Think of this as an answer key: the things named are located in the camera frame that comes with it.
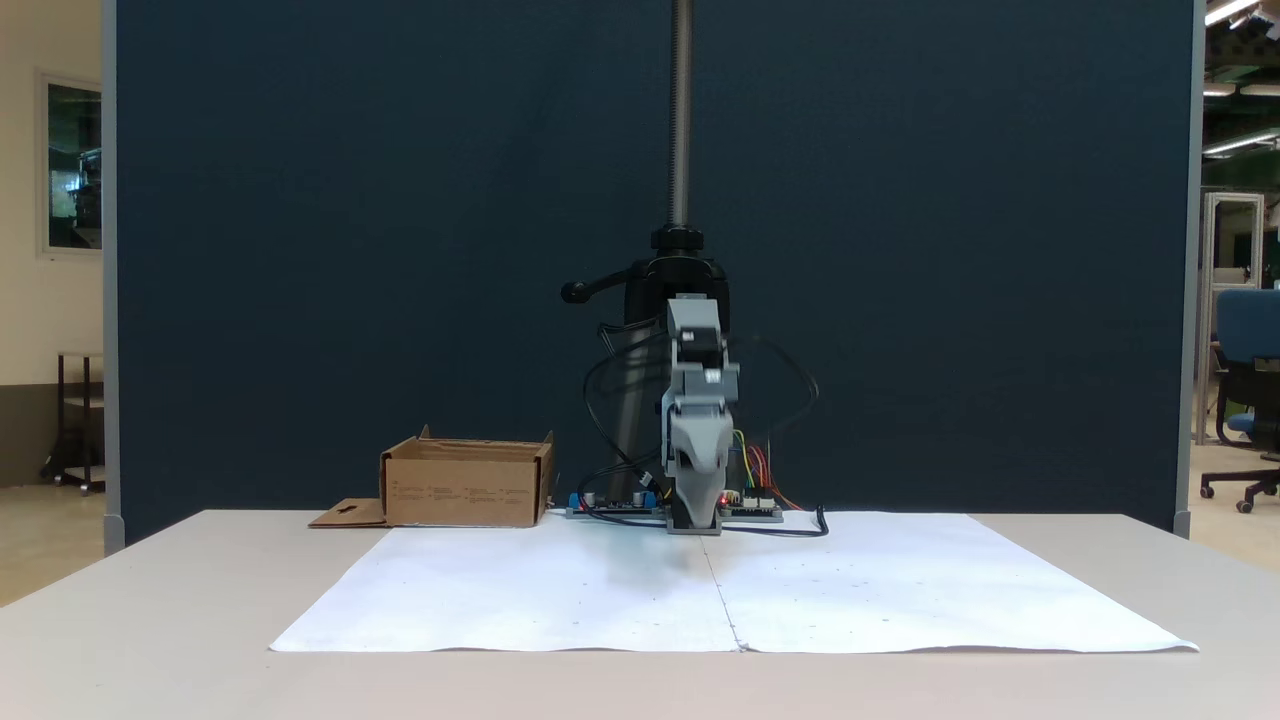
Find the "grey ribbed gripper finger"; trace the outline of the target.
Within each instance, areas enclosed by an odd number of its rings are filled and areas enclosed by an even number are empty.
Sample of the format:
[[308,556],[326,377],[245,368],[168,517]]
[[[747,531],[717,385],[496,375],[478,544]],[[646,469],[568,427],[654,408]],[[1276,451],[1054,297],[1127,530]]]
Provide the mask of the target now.
[[666,410],[666,474],[686,501],[718,501],[726,487],[733,418],[727,402],[673,402]]

